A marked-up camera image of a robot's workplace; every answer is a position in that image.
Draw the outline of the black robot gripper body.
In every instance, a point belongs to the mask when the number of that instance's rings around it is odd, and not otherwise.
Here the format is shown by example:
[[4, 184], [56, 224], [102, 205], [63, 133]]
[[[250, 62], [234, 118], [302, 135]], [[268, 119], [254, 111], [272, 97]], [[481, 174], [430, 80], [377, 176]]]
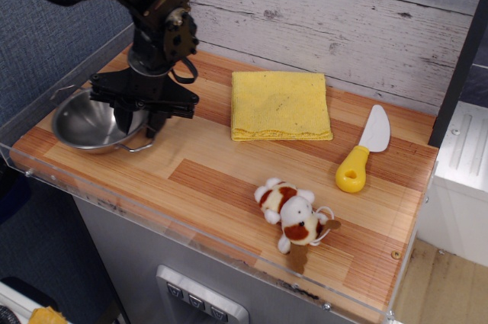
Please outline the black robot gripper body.
[[168, 73], [147, 75], [126, 68], [99, 72], [90, 77], [91, 98], [114, 110], [117, 119], [130, 119], [137, 111], [155, 116], [191, 118], [199, 97]]

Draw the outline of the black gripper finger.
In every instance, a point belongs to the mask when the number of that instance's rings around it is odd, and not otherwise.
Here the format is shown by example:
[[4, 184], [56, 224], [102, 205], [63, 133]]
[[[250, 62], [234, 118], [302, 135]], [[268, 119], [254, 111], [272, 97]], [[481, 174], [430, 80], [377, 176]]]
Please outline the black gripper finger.
[[114, 109], [114, 118], [118, 130], [124, 134], [128, 134], [133, 121], [133, 112], [125, 110], [122, 107], [116, 107]]
[[155, 138], [169, 118], [168, 112], [150, 112], [147, 119], [146, 138]]

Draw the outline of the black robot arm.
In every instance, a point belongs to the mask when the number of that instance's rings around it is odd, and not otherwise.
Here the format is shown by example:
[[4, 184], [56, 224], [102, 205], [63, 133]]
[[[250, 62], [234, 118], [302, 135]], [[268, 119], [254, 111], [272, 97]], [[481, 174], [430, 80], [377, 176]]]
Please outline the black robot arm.
[[170, 117], [191, 118], [199, 97], [186, 89], [198, 72], [190, 59], [199, 44], [189, 0], [116, 0], [133, 19], [128, 67], [91, 76], [91, 99], [109, 104], [128, 133], [133, 114], [146, 111], [153, 138]]

